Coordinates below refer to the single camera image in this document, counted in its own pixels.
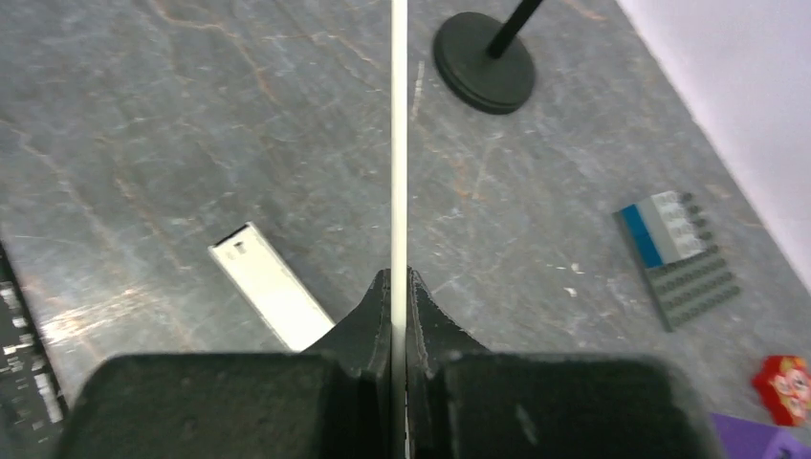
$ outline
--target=black pole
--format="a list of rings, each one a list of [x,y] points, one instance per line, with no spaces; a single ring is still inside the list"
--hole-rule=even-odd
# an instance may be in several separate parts
[[[518,31],[524,27],[524,24],[530,18],[533,12],[540,6],[543,0],[524,0],[515,9],[515,12],[510,19],[504,24],[504,27],[495,35],[493,41],[487,47],[487,55],[493,59],[498,59],[513,42],[513,39],[518,34]]]

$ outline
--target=blue lego brick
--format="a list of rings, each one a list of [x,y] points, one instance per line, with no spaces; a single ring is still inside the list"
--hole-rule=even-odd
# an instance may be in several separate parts
[[[664,265],[662,255],[656,250],[656,244],[647,232],[645,222],[642,220],[639,210],[636,206],[628,206],[621,211],[625,219],[625,225],[634,239],[636,250],[642,257],[642,261],[648,268],[656,268]]]

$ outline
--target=gray marble floor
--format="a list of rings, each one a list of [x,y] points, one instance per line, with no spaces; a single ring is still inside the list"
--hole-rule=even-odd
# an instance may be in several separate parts
[[[650,352],[765,421],[749,380],[811,356],[809,298],[617,5],[544,3],[512,116],[438,78],[441,22],[513,3],[409,2],[410,264],[493,349]],[[206,252],[248,220],[331,315],[357,303],[388,263],[388,11],[0,5],[0,229],[69,399],[121,353],[279,349]],[[703,203],[744,288],[674,334],[611,218],[667,189]]]

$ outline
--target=lego brick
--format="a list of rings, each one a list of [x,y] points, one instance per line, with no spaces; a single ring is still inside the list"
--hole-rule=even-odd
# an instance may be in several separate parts
[[[653,204],[650,198],[640,201],[636,207],[642,216],[643,221],[650,234],[650,239],[656,245],[656,250],[659,256],[662,257],[661,265],[667,265],[674,261],[679,261],[681,257],[676,249],[676,244],[673,242],[668,232],[668,227],[665,225],[664,219],[659,215],[659,211]],[[661,265],[647,265],[649,268],[655,268]]]
[[[679,202],[678,193],[653,195],[637,203],[637,208],[664,264],[690,258],[706,248],[688,218],[688,210]]]
[[[690,258],[704,251],[706,246],[698,237],[698,230],[689,217],[689,212],[675,191],[666,191],[651,196],[651,201],[665,223],[671,241],[680,259]]]
[[[694,226],[704,251],[657,268],[648,268],[638,251],[638,243],[627,227],[625,217],[618,215],[621,227],[636,253],[636,262],[668,331],[673,331],[702,313],[730,301],[740,294],[720,247],[715,244],[709,222],[693,197],[686,193],[680,199],[686,218]]]
[[[621,210],[625,219],[625,224],[628,227],[634,241],[636,248],[643,261],[649,267],[661,266],[664,262],[659,252],[656,250],[656,244],[650,239],[650,234],[647,232],[645,222],[636,206],[628,206]]]

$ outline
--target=black and white object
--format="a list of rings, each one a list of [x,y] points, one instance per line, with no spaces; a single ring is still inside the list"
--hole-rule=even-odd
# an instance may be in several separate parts
[[[50,457],[67,411],[11,262],[0,245],[0,457]]]

